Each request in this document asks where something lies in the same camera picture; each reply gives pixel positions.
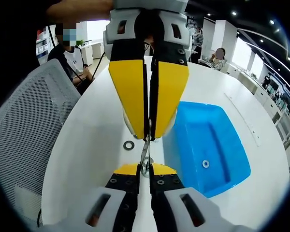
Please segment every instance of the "window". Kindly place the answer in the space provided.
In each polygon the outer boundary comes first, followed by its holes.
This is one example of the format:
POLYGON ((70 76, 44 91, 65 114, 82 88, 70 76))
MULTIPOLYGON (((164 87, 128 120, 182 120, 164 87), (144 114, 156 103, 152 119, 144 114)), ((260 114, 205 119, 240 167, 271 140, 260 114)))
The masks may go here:
POLYGON ((263 68, 262 59, 256 54, 252 63, 251 72, 256 75, 256 78, 259 79, 263 68))
POLYGON ((232 62, 243 69, 247 69, 251 55, 250 47, 240 38, 237 38, 232 62))
POLYGON ((103 32, 106 29, 106 25, 110 23, 109 20, 88 21, 87 22, 87 37, 88 40, 102 41, 103 32))

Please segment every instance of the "person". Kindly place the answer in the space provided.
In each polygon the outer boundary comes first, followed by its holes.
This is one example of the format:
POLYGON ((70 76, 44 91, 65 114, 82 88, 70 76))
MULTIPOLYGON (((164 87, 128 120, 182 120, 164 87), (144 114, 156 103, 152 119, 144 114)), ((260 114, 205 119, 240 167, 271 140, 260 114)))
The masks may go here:
POLYGON ((262 87, 263 88, 267 88, 268 87, 268 85, 271 83, 271 78, 270 78, 270 76, 271 76, 271 73, 269 72, 266 76, 265 76, 265 78, 264 78, 264 81, 262 82, 262 87))
POLYGON ((26 76, 39 66, 36 57, 37 30, 63 22, 109 19, 113 0, 0 1, 0 106, 26 76), (6 70, 8 59, 9 71, 6 70))
POLYGON ((226 50, 223 47, 217 49, 217 51, 212 54, 211 58, 208 60, 211 68, 216 70, 221 70, 225 65, 227 60, 225 59, 226 50))
POLYGON ((63 40, 63 30, 73 29, 75 27, 76 24, 56 25, 55 37, 57 38, 58 44, 49 53, 48 61, 51 59, 59 60, 72 83, 77 86, 84 79, 91 82, 92 74, 88 69, 88 65, 84 64, 81 49, 78 46, 70 46, 70 41, 63 40))
POLYGON ((201 58, 203 44, 203 31, 200 27, 197 28, 197 32, 192 35, 192 50, 191 50, 191 62, 197 64, 201 58))

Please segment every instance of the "face mask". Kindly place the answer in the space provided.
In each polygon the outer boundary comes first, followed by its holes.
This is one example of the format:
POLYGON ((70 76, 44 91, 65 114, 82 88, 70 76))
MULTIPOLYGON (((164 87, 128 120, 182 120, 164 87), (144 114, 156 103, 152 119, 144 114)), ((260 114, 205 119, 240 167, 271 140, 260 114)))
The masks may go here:
POLYGON ((62 40, 64 44, 76 46, 76 39, 76 29, 63 29, 62 40))

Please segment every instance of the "white pillar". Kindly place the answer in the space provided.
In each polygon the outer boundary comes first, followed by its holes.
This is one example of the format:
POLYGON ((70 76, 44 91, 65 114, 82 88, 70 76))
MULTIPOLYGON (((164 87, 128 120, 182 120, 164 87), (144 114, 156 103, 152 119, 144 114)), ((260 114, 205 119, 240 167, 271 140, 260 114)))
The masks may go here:
POLYGON ((202 44, 202 52, 201 56, 205 55, 206 57, 210 58, 212 53, 212 43, 215 31, 215 23, 204 19, 203 21, 203 44, 202 44))
POLYGON ((251 51, 250 58, 249 58, 249 62, 248 62, 248 66, 247 66, 247 70, 249 70, 249 71, 252 68, 252 64, 253 64, 253 61, 255 60, 255 56, 256 56, 256 53, 254 53, 253 51, 251 51))
POLYGON ((226 50, 225 59, 231 61, 236 45, 237 28, 226 20, 216 20, 212 50, 223 47, 226 50))

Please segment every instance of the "metal washer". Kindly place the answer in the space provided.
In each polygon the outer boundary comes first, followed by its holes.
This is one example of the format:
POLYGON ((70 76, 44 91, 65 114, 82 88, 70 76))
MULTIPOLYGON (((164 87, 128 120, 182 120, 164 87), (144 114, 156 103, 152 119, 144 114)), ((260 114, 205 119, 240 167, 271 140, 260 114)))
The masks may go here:
POLYGON ((208 161, 208 160, 203 160, 203 162, 202 162, 202 166, 203 166, 204 168, 208 168, 208 167, 209 167, 209 161, 208 161))
POLYGON ((134 142, 130 141, 130 140, 127 140, 125 143, 124 143, 124 149, 127 150, 127 151, 130 151, 132 149, 134 149, 134 142))

